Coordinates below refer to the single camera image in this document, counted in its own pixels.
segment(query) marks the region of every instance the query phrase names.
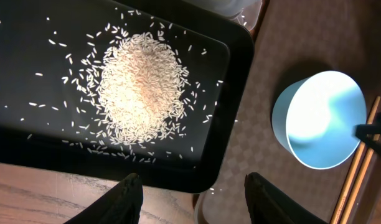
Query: bowl rim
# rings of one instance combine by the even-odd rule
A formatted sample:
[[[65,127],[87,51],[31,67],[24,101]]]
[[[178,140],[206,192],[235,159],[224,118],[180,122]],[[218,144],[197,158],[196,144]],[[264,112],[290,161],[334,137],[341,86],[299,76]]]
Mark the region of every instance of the bowl rim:
[[[285,134],[286,134],[286,142],[287,142],[287,144],[288,144],[288,146],[289,146],[289,149],[290,149],[292,155],[293,155],[293,156],[294,156],[300,163],[302,163],[302,165],[304,165],[304,166],[306,166],[306,167],[309,167],[309,168],[312,168],[312,169],[316,169],[316,170],[326,170],[326,169],[331,169],[331,168],[333,168],[333,167],[336,167],[336,166],[342,164],[344,161],[346,161],[348,158],[350,158],[350,156],[355,152],[355,150],[357,149],[358,145],[360,144],[360,140],[357,141],[357,144],[355,145],[355,147],[353,148],[353,150],[351,150],[351,152],[349,153],[349,155],[348,155],[346,158],[344,158],[343,160],[341,160],[341,161],[338,162],[337,164],[334,164],[334,165],[332,165],[332,166],[328,166],[328,167],[313,167],[313,166],[308,165],[307,163],[303,162],[303,161],[298,157],[298,155],[295,153],[295,151],[293,150],[292,145],[290,144],[289,134],[288,134],[288,119],[287,119],[287,118],[288,118],[288,116],[289,116],[289,111],[290,111],[290,109],[291,109],[291,107],[292,107],[292,104],[293,104],[293,99],[297,97],[297,95],[299,94],[300,89],[302,89],[306,84],[308,84],[309,82],[313,82],[315,79],[317,79],[317,78],[319,78],[319,77],[321,77],[321,76],[323,76],[323,75],[325,75],[325,74],[328,74],[328,73],[337,73],[338,75],[345,76],[346,78],[348,78],[348,79],[350,79],[350,80],[352,80],[352,81],[354,82],[355,86],[358,87],[359,93],[360,93],[360,95],[362,96],[362,98],[363,98],[363,100],[364,100],[364,102],[365,102],[365,116],[366,116],[366,114],[367,114],[367,111],[366,111],[366,101],[365,101],[364,94],[363,94],[362,90],[360,89],[358,83],[357,83],[354,79],[352,79],[350,76],[348,76],[347,74],[342,73],[342,72],[338,72],[338,71],[334,71],[334,70],[328,70],[328,71],[324,71],[324,72],[319,72],[319,73],[317,73],[317,74],[315,74],[315,75],[313,75],[313,76],[311,76],[311,77],[309,77],[309,78],[306,78],[306,80],[305,80],[305,81],[301,84],[301,86],[296,90],[296,93],[293,95],[293,97],[292,97],[292,99],[291,99],[291,101],[290,101],[289,108],[288,108],[288,110],[287,110],[287,112],[286,112]]]

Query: white container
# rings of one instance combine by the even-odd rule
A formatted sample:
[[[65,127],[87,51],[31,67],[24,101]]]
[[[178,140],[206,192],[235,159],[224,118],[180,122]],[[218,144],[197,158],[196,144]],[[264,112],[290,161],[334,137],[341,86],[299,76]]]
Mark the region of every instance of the white container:
[[[243,8],[256,3],[258,0],[184,0],[202,9],[215,12],[225,17],[238,14]]]

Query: plastic container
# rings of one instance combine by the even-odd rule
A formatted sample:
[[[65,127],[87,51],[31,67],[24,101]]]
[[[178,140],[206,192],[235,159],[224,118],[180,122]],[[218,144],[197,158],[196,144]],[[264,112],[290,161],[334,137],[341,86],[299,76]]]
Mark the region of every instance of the plastic container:
[[[280,144],[312,169],[329,169],[355,151],[354,127],[366,121],[358,84],[341,72],[327,71],[287,87],[277,99],[272,127]]]
[[[225,17],[232,17],[242,11],[243,8],[256,3],[259,0],[184,0],[195,6],[215,12]]]

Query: brown tablecloth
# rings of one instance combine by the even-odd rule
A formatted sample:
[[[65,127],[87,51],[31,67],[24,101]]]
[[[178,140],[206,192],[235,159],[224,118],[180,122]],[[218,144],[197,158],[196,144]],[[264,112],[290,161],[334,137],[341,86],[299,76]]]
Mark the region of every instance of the brown tablecloth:
[[[250,223],[243,181],[258,172],[329,222],[352,158],[329,170],[300,164],[275,139],[271,109],[288,85],[323,70],[350,75],[368,110],[381,95],[381,1],[271,0],[217,182],[202,204],[213,223]]]

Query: black tray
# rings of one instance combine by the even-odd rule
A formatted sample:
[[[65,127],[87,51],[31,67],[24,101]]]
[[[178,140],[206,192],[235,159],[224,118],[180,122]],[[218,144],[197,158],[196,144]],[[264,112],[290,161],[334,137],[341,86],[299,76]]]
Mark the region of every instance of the black tray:
[[[219,173],[253,58],[252,39],[243,27],[181,1],[123,4],[104,0],[0,2],[0,162],[113,180],[136,172],[146,185],[153,187],[205,191]],[[134,12],[131,16],[128,11],[135,9],[141,15]],[[187,108],[188,117],[181,120],[187,136],[156,140],[155,145],[144,144],[146,149],[133,146],[136,162],[132,162],[133,156],[123,159],[88,153],[87,147],[94,149],[90,143],[93,136],[78,125],[89,123],[89,130],[98,131],[100,128],[91,118],[99,117],[94,107],[79,101],[82,94],[75,85],[70,81],[64,85],[61,80],[70,77],[69,68],[77,76],[78,70],[84,68],[80,60],[92,50],[88,41],[96,44],[97,58],[101,60],[114,37],[104,31],[108,22],[124,27],[130,35],[150,31],[155,37],[162,22],[166,26],[166,42],[178,49],[183,66],[190,71],[192,86],[186,87],[183,97],[191,98],[192,90],[198,92],[195,111]],[[97,40],[85,36],[95,36],[98,31],[102,34]],[[48,39],[68,47],[52,45]],[[203,49],[207,54],[201,55]],[[73,65],[65,59],[69,53]],[[35,76],[35,72],[44,76]],[[224,83],[217,86],[217,80]],[[195,82],[201,82],[199,89]],[[47,106],[35,108],[28,102]],[[76,106],[87,113],[78,114]],[[207,114],[213,117],[203,123]],[[62,139],[82,142],[83,149],[79,145],[69,146]],[[154,152],[151,160],[156,158],[156,162],[138,162],[148,159],[148,151]],[[109,146],[106,152],[117,153],[121,149]],[[129,148],[124,147],[123,152],[128,155]]]

